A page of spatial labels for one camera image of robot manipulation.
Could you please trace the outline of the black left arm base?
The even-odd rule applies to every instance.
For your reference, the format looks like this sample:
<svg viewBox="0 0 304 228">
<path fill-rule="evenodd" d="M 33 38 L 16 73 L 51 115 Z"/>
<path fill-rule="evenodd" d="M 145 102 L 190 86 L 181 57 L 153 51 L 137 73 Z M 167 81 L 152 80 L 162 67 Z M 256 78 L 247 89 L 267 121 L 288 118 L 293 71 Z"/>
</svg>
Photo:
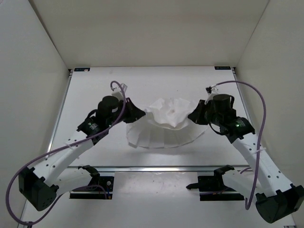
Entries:
<svg viewBox="0 0 304 228">
<path fill-rule="evenodd" d="M 102 176 L 92 166 L 78 166 L 79 170 L 87 171 L 91 180 L 85 187 L 79 187 L 70 192 L 70 199 L 77 200 L 111 200 L 113 198 L 114 175 Z"/>
</svg>

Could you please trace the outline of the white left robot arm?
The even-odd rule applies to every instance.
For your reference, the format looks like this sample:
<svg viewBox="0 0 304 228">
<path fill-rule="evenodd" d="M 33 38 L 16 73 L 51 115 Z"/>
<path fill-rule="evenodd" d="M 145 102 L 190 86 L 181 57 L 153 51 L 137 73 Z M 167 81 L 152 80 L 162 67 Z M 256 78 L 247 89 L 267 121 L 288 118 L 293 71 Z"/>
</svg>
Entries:
<svg viewBox="0 0 304 228">
<path fill-rule="evenodd" d="M 105 96 L 97 109 L 89 112 L 63 148 L 53 150 L 33 167 L 25 166 L 21 169 L 18 174 L 20 193 L 37 211 L 43 211 L 68 191 L 96 188 L 100 175 L 95 168 L 83 165 L 69 172 L 68 166 L 106 137 L 111 127 L 120 122 L 134 123 L 145 115 L 130 98 Z"/>
</svg>

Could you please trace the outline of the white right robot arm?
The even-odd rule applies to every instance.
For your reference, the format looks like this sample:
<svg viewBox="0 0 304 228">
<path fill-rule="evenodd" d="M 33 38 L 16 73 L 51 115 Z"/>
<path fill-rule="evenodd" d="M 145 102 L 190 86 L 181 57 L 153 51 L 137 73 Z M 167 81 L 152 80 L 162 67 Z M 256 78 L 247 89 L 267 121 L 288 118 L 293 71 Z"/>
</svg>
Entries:
<svg viewBox="0 0 304 228">
<path fill-rule="evenodd" d="M 219 127 L 218 135 L 225 136 L 241 153 L 254 179 L 250 180 L 230 165 L 214 170 L 206 186 L 218 190 L 231 188 L 245 198 L 252 199 L 259 215 L 268 223 L 274 223 L 299 210 L 304 202 L 304 188 L 295 186 L 275 165 L 258 142 L 254 127 L 233 109 L 234 97 L 219 94 L 210 100 L 200 100 L 188 118 L 199 125 Z"/>
</svg>

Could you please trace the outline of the white pleated skirt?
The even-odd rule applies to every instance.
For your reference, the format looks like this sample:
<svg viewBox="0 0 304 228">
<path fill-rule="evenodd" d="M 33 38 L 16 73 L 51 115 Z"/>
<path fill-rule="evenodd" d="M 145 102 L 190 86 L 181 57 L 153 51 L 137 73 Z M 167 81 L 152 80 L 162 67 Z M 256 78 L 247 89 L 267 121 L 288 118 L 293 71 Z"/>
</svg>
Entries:
<svg viewBox="0 0 304 228">
<path fill-rule="evenodd" d="M 126 139 L 134 147 L 147 149 L 191 143 L 209 128 L 188 118 L 196 107 L 195 102 L 182 98 L 160 98 L 144 109 L 144 117 L 127 124 Z"/>
</svg>

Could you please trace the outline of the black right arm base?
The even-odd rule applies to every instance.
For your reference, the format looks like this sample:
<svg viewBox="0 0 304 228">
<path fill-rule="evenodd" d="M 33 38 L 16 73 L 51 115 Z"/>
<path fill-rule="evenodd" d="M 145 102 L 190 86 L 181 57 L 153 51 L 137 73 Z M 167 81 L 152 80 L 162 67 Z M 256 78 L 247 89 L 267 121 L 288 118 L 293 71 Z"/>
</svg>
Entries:
<svg viewBox="0 0 304 228">
<path fill-rule="evenodd" d="M 234 189 L 224 185 L 222 176 L 235 168 L 225 165 L 214 170 L 213 175 L 198 176 L 197 183 L 186 186 L 187 190 L 199 190 L 200 201 L 242 201 L 244 197 Z"/>
</svg>

